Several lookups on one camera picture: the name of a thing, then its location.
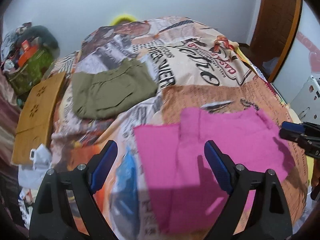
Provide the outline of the dark grey plush cushion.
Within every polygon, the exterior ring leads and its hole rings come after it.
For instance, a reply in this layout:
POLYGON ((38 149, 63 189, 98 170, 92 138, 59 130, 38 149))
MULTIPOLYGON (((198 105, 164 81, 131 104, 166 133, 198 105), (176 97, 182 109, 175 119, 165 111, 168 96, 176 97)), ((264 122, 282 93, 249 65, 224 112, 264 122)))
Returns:
POLYGON ((35 39, 38 40, 39 45, 47 47, 50 50, 57 50, 59 48, 57 39, 42 25, 27 28, 21 35, 19 42, 22 44, 24 41, 32 42, 35 39))

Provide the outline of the olive green folded pants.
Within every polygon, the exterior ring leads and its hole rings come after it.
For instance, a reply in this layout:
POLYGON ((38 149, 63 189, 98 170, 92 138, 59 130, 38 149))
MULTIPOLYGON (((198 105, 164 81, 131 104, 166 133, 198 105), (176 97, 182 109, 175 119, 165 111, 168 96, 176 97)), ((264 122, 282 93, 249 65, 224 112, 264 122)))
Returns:
POLYGON ((72 76, 73 113, 82 119, 108 119, 156 95, 158 86, 145 63, 124 59, 116 69, 72 76))

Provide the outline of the yellow round object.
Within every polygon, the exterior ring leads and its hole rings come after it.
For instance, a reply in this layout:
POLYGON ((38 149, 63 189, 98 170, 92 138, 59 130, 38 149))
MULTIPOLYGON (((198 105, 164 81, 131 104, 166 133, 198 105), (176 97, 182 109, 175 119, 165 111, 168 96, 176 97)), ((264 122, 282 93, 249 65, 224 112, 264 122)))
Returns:
POLYGON ((122 14, 122 15, 119 15, 117 17, 115 17, 110 25, 119 25, 119 24, 123 24, 123 23, 131 23, 131 22, 135 22, 137 19, 132 16, 132 15, 129 15, 129 14, 122 14))

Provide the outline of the printed newspaper pattern blanket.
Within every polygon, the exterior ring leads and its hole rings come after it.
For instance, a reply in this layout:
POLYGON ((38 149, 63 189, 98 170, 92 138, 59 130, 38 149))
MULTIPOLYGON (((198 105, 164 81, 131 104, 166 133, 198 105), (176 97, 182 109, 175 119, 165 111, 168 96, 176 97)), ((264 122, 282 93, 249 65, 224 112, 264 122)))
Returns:
MULTIPOLYGON (((209 230, 162 233, 151 207, 134 130, 142 125, 180 122, 186 108, 210 114, 262 110, 280 128, 299 122, 255 66, 241 57, 235 42, 186 17, 163 17, 104 26, 89 34, 67 76, 53 117, 53 164, 72 170, 114 140, 118 155, 103 188, 95 194, 102 214, 120 239, 202 239, 209 230), (157 83, 156 95, 108 119, 82 119, 73 113, 72 76, 116 69, 124 59, 145 63, 157 83)), ((280 181, 292 222, 302 215, 308 186, 303 150, 287 142, 295 166, 280 181)))

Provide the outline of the green patterned bag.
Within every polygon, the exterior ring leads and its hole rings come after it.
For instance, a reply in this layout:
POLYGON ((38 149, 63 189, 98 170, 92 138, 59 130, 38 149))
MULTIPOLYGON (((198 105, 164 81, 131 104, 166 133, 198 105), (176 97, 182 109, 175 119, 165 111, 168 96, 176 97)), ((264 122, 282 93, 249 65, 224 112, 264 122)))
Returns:
POLYGON ((17 96, 29 92, 37 85, 50 67, 54 58, 46 48, 38 49, 26 63, 14 71, 6 73, 5 76, 17 96))

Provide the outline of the pink pants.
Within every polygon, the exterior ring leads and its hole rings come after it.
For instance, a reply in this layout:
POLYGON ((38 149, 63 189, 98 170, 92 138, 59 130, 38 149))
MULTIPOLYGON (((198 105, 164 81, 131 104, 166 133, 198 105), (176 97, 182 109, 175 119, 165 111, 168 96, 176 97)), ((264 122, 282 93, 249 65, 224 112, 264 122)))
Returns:
POLYGON ((278 133, 264 111, 254 108, 224 114, 186 108, 176 124, 136 127, 137 151, 160 231, 205 230, 222 211, 228 196, 205 158, 209 140, 235 163, 256 172, 271 168, 283 181, 295 162, 278 133))

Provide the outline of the striped pink curtain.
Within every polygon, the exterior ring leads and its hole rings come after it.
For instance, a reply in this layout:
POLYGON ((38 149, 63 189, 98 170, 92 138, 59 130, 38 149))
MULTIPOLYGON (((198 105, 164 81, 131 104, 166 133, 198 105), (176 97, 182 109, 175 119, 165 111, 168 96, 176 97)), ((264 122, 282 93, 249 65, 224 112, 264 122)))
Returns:
POLYGON ((16 94, 8 83, 6 77, 1 74, 1 159, 11 164, 12 152, 16 136, 16 128, 20 111, 16 94))

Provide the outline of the brown wooden door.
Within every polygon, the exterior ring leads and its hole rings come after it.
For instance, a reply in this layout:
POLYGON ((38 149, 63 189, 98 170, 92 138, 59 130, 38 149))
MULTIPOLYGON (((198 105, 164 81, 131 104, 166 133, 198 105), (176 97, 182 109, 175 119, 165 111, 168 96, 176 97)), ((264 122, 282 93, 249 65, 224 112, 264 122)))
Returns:
POLYGON ((270 82, 289 54, 301 11, 302 0, 261 0, 250 49, 253 63, 270 82))

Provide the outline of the orange box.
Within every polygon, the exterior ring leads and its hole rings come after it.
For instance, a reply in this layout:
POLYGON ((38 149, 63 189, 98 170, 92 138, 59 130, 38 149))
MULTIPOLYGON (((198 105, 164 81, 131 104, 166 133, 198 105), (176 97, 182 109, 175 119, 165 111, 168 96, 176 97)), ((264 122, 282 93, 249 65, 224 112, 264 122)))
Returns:
POLYGON ((18 66, 23 67, 23 65, 37 52, 37 45, 32 46, 28 40, 22 42, 23 53, 18 59, 18 66))

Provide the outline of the white device with stickers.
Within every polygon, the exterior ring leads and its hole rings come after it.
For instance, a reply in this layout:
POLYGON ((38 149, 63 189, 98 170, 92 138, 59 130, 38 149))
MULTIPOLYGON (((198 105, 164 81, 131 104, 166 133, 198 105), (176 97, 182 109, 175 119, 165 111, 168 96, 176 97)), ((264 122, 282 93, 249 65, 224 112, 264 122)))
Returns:
POLYGON ((306 83, 290 103, 291 108, 302 122, 319 125, 320 121, 319 78, 310 75, 306 83))

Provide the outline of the wooden folding board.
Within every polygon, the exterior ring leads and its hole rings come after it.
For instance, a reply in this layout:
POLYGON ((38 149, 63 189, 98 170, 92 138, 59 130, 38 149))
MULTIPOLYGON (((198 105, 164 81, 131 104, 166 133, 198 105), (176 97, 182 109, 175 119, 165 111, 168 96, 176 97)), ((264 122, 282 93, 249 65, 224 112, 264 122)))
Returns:
POLYGON ((66 72, 35 85, 25 102, 18 121, 11 163, 30 165, 30 152, 41 144, 49 146, 53 114, 57 98, 63 88, 66 72))

